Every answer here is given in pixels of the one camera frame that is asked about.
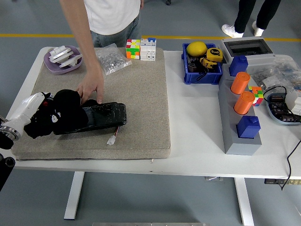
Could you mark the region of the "person's right hand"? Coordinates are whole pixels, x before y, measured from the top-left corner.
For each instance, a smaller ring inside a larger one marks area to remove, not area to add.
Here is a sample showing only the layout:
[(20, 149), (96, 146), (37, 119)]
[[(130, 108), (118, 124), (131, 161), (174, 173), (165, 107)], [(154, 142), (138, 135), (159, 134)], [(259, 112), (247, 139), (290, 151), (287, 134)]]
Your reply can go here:
[(103, 102), (104, 94), (104, 78), (100, 65), (89, 67), (87, 73), (81, 83), (79, 83), (76, 91), (78, 92), (81, 103), (84, 104), (89, 100), (93, 92), (96, 92), (96, 101), (98, 104)]

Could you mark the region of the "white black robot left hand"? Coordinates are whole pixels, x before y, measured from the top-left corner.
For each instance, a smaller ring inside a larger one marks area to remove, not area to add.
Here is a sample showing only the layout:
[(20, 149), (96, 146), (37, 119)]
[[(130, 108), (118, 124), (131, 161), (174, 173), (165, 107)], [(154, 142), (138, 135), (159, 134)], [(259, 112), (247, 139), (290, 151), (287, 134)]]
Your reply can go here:
[(31, 95), (21, 102), (4, 124), (21, 134), (24, 131), (24, 126), (31, 122), (31, 117), (37, 112), (42, 102), (50, 97), (54, 97), (50, 92), (38, 92)]

